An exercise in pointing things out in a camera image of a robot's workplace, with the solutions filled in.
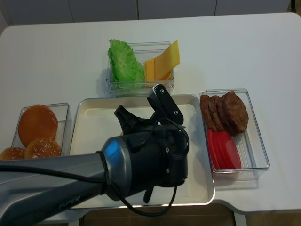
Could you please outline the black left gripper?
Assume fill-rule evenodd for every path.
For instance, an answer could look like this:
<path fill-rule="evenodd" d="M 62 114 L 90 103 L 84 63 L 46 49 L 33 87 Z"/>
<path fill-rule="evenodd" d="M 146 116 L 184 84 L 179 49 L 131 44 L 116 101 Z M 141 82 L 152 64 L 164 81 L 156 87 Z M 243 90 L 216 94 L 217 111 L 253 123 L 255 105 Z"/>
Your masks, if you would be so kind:
<path fill-rule="evenodd" d="M 149 119 L 136 117 L 123 105 L 114 112 L 131 159 L 131 185 L 124 197 L 155 186 L 181 186 L 188 177 L 183 114 L 162 84 L 152 87 L 147 100 L 154 110 Z"/>

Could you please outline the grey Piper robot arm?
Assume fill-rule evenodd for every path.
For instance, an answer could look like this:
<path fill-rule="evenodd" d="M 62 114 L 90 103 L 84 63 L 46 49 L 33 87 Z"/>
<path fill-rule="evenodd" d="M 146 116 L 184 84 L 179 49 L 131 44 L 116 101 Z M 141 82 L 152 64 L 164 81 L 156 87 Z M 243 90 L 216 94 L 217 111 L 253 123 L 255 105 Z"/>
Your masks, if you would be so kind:
<path fill-rule="evenodd" d="M 116 109 L 123 135 L 96 153 L 1 162 L 1 225 L 32 226 L 102 194 L 128 205 L 127 197 L 144 192 L 148 202 L 154 187 L 182 185 L 189 151 L 183 115 L 161 84 L 147 99 L 149 119 Z"/>

